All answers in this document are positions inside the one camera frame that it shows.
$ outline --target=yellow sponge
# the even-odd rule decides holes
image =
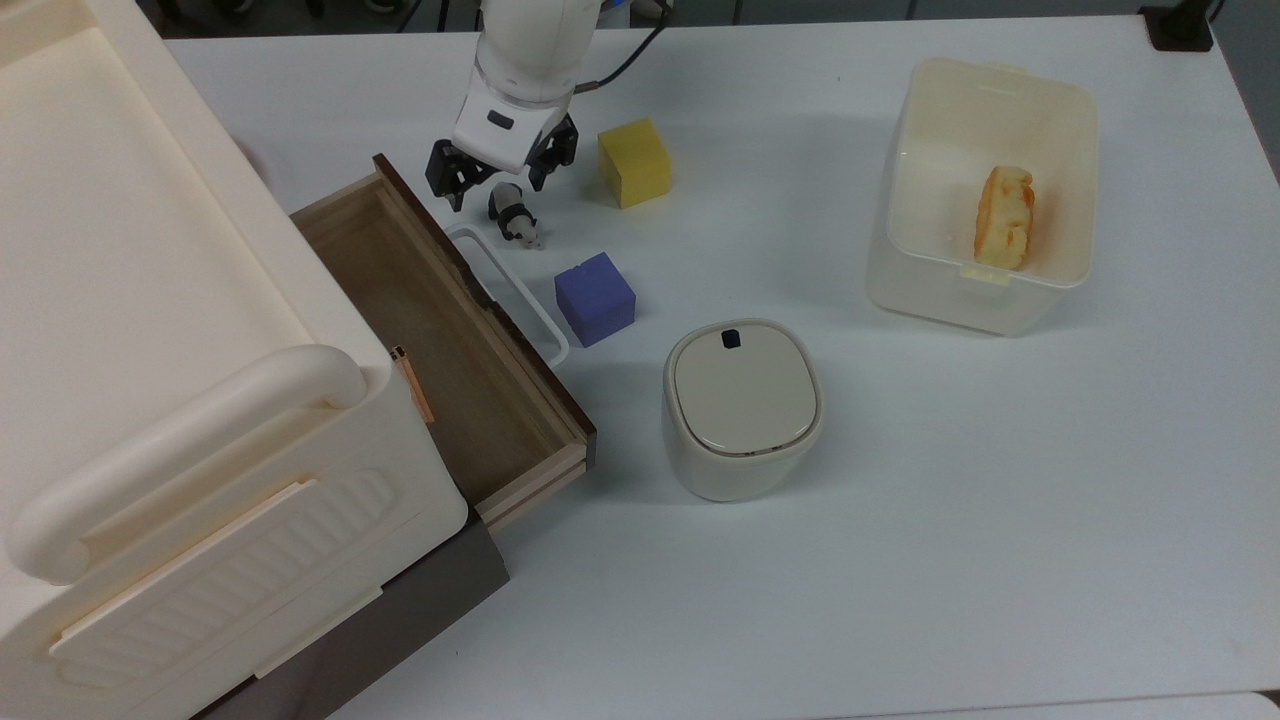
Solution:
[[[599,135],[600,174],[620,208],[671,190],[671,156],[649,118]]]

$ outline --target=purple cube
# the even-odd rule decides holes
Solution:
[[[556,275],[556,304],[582,347],[636,320],[636,293],[604,252]]]

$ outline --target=translucent plastic container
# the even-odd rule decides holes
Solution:
[[[1093,96],[1074,85],[1004,65],[920,63],[884,168],[870,299],[998,334],[1034,324],[1089,274],[1097,118]],[[973,259],[978,199],[996,165],[1034,178],[1030,247],[1018,270]]]

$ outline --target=white table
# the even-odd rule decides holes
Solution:
[[[585,77],[639,33],[599,33]],[[287,210],[385,152],[421,176],[474,36],[174,42]],[[876,187],[934,55],[1097,97],[1092,278],[1027,337],[874,307]],[[620,211],[594,133],[654,119],[676,186]],[[1222,56],[1133,18],[672,29],[575,100],[577,164],[503,247],[548,305],[605,250],[634,327],[558,370],[599,464],[498,537],[512,582],[346,717],[773,720],[1280,687],[1280,190]],[[461,219],[486,222],[486,188]],[[712,505],[673,479],[660,370],[765,316],[814,354],[826,437],[799,477]]]

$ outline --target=wooden drawer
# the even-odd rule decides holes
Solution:
[[[595,427],[387,158],[293,222],[388,348],[412,361],[431,437],[498,528],[594,462]]]

